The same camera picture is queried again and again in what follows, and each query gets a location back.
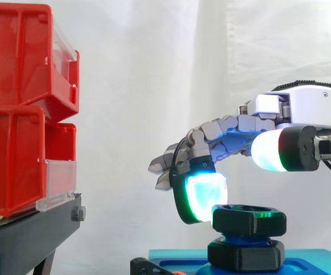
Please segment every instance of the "white backdrop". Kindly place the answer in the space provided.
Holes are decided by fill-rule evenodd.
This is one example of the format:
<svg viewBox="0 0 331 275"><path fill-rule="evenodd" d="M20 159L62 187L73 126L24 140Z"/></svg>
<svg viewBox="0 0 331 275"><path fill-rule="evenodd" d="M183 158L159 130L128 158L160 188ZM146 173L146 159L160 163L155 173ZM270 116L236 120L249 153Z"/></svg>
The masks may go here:
<svg viewBox="0 0 331 275"><path fill-rule="evenodd" d="M128 274L149 249L206 248L217 234L180 221L173 194L154 189L152 158L278 84L331 82L331 0L45 2L81 54L80 114L69 121L87 207L53 275ZM242 156L218 165L230 203L287 214L286 247L331 250L328 169L279 174Z"/></svg>

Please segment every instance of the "blue table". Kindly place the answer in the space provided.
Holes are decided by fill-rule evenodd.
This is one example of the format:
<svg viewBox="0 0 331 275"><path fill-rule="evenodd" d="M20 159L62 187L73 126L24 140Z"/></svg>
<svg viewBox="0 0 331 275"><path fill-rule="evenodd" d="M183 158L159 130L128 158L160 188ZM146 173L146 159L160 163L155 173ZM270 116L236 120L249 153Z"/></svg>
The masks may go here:
<svg viewBox="0 0 331 275"><path fill-rule="evenodd" d="M206 249L151 250L149 260L187 275L232 275L207 263ZM331 252L324 249L286 249L283 268L266 275L331 275Z"/></svg>

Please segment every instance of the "red storage bin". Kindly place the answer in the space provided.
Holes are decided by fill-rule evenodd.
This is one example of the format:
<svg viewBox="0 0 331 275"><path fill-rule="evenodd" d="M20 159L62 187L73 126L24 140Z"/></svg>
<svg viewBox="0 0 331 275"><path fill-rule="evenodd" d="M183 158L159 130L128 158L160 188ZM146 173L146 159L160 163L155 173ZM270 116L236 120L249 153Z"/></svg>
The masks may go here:
<svg viewBox="0 0 331 275"><path fill-rule="evenodd" d="M3 105L38 105L51 123L79 111L79 54L47 5L0 3Z"/></svg>
<svg viewBox="0 0 331 275"><path fill-rule="evenodd" d="M0 215L73 199L75 143L76 127L45 124L38 106L0 106Z"/></svg>

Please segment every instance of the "metal screw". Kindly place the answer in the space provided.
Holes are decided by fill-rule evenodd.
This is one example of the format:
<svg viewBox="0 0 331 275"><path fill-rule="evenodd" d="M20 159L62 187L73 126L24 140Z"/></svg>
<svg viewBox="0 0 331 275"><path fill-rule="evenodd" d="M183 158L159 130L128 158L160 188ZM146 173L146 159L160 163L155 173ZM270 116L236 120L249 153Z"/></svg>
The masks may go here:
<svg viewBox="0 0 331 275"><path fill-rule="evenodd" d="M73 222L83 222L86 217L86 207L85 206L75 206L71 211L71 220Z"/></svg>
<svg viewBox="0 0 331 275"><path fill-rule="evenodd" d="M145 268L141 269L138 275L147 275L147 270Z"/></svg>

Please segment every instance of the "black hex nut stack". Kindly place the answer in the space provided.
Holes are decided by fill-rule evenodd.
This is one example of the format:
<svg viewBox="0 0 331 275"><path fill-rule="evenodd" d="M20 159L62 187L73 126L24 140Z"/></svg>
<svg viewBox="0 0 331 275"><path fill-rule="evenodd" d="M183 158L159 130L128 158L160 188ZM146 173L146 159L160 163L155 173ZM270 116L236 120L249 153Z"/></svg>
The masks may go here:
<svg viewBox="0 0 331 275"><path fill-rule="evenodd" d="M216 205L212 227L223 237L208 245L211 265L236 273L276 272L282 267L284 244L270 237L285 234L284 213L268 207Z"/></svg>

